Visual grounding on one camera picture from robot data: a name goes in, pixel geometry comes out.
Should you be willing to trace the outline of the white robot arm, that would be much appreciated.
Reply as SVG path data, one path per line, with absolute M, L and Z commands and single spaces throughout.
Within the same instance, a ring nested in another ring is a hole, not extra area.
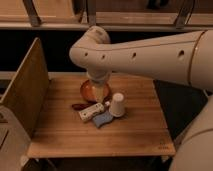
M 112 44 L 105 29 L 92 26 L 69 56 L 98 85 L 115 71 L 209 91 L 169 171 L 213 171 L 213 30 Z

